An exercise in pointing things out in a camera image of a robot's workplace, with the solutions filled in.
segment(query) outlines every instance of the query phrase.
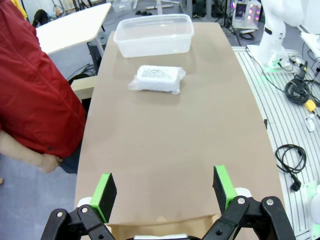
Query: person's hand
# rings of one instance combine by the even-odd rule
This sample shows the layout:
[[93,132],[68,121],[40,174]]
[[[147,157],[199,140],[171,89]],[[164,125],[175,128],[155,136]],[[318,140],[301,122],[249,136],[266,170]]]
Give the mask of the person's hand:
[[42,154],[42,163],[41,166],[39,166],[40,170],[45,173],[51,173],[53,172],[63,161],[60,157],[50,154]]

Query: bubble wrap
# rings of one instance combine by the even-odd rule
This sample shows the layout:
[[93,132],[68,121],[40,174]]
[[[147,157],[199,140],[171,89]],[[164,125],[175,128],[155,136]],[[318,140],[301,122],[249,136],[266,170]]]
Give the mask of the bubble wrap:
[[142,65],[128,87],[130,90],[151,90],[179,94],[180,81],[185,75],[186,72],[182,67]]

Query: brown paper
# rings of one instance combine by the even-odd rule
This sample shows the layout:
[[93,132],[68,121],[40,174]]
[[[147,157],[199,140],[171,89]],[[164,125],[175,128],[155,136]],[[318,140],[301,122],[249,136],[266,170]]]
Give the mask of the brown paper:
[[[112,172],[110,224],[157,224],[220,213],[214,165],[260,201],[283,198],[250,86],[216,23],[194,23],[188,53],[124,58],[111,34],[85,127],[75,201]],[[183,67],[180,94],[132,91],[139,66]]]

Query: floor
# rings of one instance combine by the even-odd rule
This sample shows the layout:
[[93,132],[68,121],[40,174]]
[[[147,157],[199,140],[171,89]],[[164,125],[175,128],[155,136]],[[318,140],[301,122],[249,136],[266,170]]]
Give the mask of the floor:
[[[146,6],[154,5],[153,1],[140,0],[137,10]],[[178,13],[179,7],[167,8],[164,14]],[[110,10],[103,26],[106,35],[114,31],[119,21],[139,17],[134,11],[115,13]],[[232,46],[238,46],[237,39],[230,32],[225,31]],[[259,30],[254,33],[255,41],[259,41],[263,34],[263,24],[259,24]],[[301,52],[303,41],[299,37],[296,28],[287,27],[287,37],[284,40],[286,49],[293,49]],[[250,41],[240,39],[242,46]],[[308,47],[304,48],[305,59],[311,61],[307,55]],[[79,54],[78,48],[71,48],[68,53],[61,53],[60,56],[51,56],[52,60],[59,65],[59,59],[67,59],[73,67],[60,68],[62,74],[67,77],[70,71],[79,68],[80,62],[90,61],[88,53]],[[0,176],[4,178],[4,184],[0,186],[0,240],[35,240],[40,239],[50,212],[56,208],[64,208],[67,211],[74,209],[74,195],[76,186],[76,175],[67,174],[60,168],[53,173],[43,174],[35,167],[0,155]]]

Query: person's arm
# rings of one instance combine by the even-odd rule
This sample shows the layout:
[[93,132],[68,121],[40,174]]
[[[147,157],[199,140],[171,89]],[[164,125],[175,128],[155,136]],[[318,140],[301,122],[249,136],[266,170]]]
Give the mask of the person's arm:
[[0,153],[40,168],[44,173],[51,173],[62,162],[61,158],[35,152],[16,141],[12,136],[0,130]]

